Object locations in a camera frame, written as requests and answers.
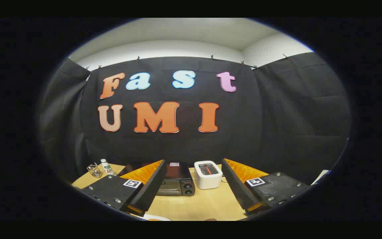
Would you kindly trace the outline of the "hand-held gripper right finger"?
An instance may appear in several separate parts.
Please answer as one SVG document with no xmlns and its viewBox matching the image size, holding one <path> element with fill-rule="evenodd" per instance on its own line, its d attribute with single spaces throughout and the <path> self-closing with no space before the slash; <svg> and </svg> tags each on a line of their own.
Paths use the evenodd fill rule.
<svg viewBox="0 0 382 239">
<path fill-rule="evenodd" d="M 222 171 L 247 216 L 294 200 L 309 188 L 285 173 L 268 174 L 226 158 L 222 160 Z"/>
</svg>

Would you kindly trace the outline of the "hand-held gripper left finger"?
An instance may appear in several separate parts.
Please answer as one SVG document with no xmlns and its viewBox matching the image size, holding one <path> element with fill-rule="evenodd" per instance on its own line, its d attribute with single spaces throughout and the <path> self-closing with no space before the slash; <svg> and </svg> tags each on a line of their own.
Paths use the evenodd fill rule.
<svg viewBox="0 0 382 239">
<path fill-rule="evenodd" d="M 84 187 L 82 193 L 124 213 L 144 216 L 165 178 L 167 165 L 159 160 L 121 177 L 107 175 Z"/>
</svg>

